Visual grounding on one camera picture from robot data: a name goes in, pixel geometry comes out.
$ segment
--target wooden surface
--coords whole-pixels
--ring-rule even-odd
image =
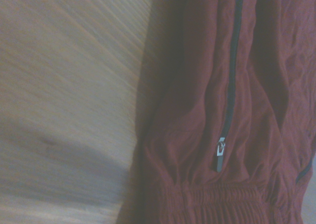
[[[0,223],[140,223],[139,144],[184,2],[0,0]]]

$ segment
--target zipper tab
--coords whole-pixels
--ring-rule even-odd
[[[221,137],[217,142],[217,172],[221,172],[224,158],[225,138]]]

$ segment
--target zipper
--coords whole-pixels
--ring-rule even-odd
[[[307,172],[308,172],[308,171],[310,170],[310,168],[312,167],[312,162],[313,162],[313,159],[311,158],[311,159],[310,159],[310,162],[309,162],[308,165],[304,168],[304,170],[302,170],[302,171],[298,174],[298,176],[297,176],[297,178],[296,178],[296,180],[295,180],[295,184],[297,184],[298,181],[300,181],[300,179],[303,178],[304,175],[307,174]]]
[[[236,91],[236,57],[239,41],[239,32],[241,28],[241,10],[242,1],[236,0],[234,28],[231,40],[230,62],[229,62],[229,82],[227,90],[227,108],[225,115],[224,127],[221,136],[217,142],[217,172],[221,172],[224,159],[224,148],[226,145],[226,137],[232,124],[234,106],[235,106],[235,91]]]

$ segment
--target gathered fabric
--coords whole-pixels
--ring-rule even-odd
[[[184,64],[143,144],[147,224],[302,224],[316,0],[187,0]]]

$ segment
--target dark zipper track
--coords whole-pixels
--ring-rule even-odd
[[[237,57],[237,48],[239,42],[239,33],[241,28],[241,12],[242,12],[242,2],[243,0],[236,0],[235,6],[235,16],[234,16],[234,28],[233,35],[231,40],[231,49],[230,49],[230,62],[229,62],[229,82],[227,89],[227,108],[225,115],[225,122],[221,132],[221,137],[217,143],[217,172],[220,172],[223,164],[223,154],[225,148],[225,139],[230,130],[234,106],[235,106],[235,96],[236,96],[236,57]]]
[[[298,176],[297,176],[297,178],[296,178],[296,180],[295,180],[295,183],[296,183],[296,184],[298,183],[298,181],[300,181],[301,178],[304,177],[304,175],[307,174],[307,172],[308,172],[308,171],[310,170],[310,168],[312,167],[312,163],[313,163],[313,159],[311,158],[310,162],[309,162],[308,165],[304,168],[304,170],[302,170],[302,171],[298,174]]]

